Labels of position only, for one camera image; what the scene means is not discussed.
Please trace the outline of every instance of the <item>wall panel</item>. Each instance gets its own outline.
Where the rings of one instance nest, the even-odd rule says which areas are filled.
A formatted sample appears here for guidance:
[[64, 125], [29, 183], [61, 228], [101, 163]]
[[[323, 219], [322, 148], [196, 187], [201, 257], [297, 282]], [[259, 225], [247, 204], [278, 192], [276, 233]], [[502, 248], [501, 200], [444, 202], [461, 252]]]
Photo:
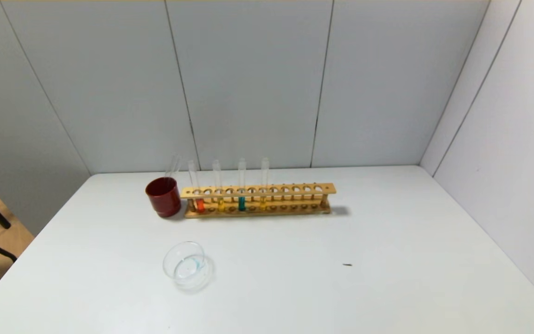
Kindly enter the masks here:
[[489, 3], [451, 99], [421, 160], [421, 166], [430, 175], [436, 173], [458, 127], [471, 107], [520, 2], [521, 0], [496, 0]]
[[313, 167], [419, 163], [485, 8], [335, 1]]
[[534, 0], [521, 3], [435, 178], [534, 284]]
[[92, 173], [197, 158], [162, 1], [3, 4]]
[[203, 169], [309, 167], [331, 1], [169, 1]]
[[0, 4], [0, 198], [36, 235], [88, 177]]

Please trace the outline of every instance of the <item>empty test tube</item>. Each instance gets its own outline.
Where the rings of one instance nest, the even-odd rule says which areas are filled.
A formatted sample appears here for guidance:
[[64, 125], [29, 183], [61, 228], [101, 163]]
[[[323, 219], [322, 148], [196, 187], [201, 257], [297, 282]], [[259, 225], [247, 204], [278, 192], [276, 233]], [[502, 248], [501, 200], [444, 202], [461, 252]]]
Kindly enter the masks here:
[[[189, 177], [191, 177], [191, 184], [195, 188], [195, 194], [201, 194], [199, 179], [197, 179], [197, 166], [195, 166], [195, 161], [193, 160], [189, 161]], [[203, 203], [203, 199], [196, 199], [195, 202], [197, 203], [197, 212], [204, 212], [205, 204]]]
[[[222, 189], [222, 169], [220, 168], [220, 161], [216, 159], [212, 165], [214, 167], [214, 178], [216, 179], [216, 192], [219, 192], [221, 195], [224, 190]], [[218, 211], [223, 212], [224, 210], [224, 197], [218, 197]]]
[[265, 210], [267, 208], [267, 184], [269, 183], [269, 159], [263, 158], [261, 160], [261, 202], [259, 203], [259, 209]]
[[[244, 192], [244, 173], [246, 172], [246, 161], [244, 158], [240, 158], [240, 161], [238, 162], [238, 185], [239, 185], [239, 192], [243, 194]], [[244, 194], [238, 198], [238, 209], [239, 211], [246, 210], [246, 206], [244, 203]]]

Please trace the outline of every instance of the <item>wooden test tube rack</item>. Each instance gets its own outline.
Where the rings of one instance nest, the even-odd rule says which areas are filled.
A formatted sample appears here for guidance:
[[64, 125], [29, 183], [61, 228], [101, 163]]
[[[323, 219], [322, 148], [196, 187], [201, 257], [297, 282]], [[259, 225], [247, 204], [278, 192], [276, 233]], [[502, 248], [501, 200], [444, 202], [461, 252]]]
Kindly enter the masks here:
[[[280, 216], [288, 214], [331, 213], [328, 195], [335, 194], [332, 183], [270, 184], [247, 186], [240, 192], [237, 186], [184, 188], [180, 197], [187, 200], [186, 218]], [[245, 210], [239, 210], [239, 197], [245, 198]], [[204, 211], [197, 209], [197, 200], [203, 200]], [[223, 211], [218, 202], [224, 200]]]

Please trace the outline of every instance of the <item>white table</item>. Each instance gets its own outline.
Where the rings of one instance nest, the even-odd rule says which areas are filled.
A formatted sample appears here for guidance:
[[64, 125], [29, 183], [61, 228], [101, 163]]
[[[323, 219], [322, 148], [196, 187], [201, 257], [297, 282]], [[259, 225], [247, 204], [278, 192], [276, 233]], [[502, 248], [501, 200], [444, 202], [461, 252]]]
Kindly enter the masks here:
[[[419, 167], [271, 171], [335, 183], [334, 214], [208, 220], [156, 216], [160, 175], [90, 178], [0, 281], [0, 333], [534, 334], [534, 287]], [[216, 265], [197, 294], [161, 268], [187, 240]]]

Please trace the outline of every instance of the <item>petri dish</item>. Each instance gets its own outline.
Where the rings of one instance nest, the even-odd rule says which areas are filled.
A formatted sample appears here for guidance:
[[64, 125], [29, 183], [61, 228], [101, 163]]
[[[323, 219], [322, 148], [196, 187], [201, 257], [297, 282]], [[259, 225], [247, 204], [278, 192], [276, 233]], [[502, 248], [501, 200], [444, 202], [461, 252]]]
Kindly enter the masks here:
[[205, 251], [193, 241], [185, 241], [172, 247], [164, 257], [162, 268], [166, 276], [182, 289], [199, 287], [208, 275]]

